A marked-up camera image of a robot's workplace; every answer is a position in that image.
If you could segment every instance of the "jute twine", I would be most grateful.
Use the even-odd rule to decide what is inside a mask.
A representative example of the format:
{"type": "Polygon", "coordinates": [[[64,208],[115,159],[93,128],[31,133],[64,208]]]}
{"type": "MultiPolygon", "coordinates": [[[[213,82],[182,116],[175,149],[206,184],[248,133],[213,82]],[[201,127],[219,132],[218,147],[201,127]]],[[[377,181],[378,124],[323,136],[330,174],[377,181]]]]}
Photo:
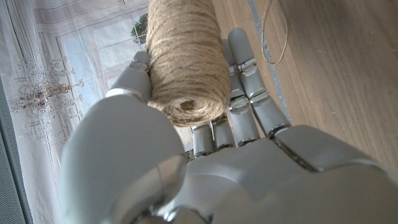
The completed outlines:
{"type": "Polygon", "coordinates": [[[151,0],[146,42],[150,106],[179,127],[223,113],[229,71],[212,0],[151,0]]]}

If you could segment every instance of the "sheer curtain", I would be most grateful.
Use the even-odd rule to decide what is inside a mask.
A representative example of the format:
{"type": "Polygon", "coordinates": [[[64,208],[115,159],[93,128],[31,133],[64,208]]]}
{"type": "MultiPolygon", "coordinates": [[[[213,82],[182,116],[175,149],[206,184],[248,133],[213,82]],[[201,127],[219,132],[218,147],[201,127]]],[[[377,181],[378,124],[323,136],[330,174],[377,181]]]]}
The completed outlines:
{"type": "Polygon", "coordinates": [[[135,52],[145,49],[147,5],[0,0],[0,74],[34,223],[62,223],[62,147],[135,52]]]}

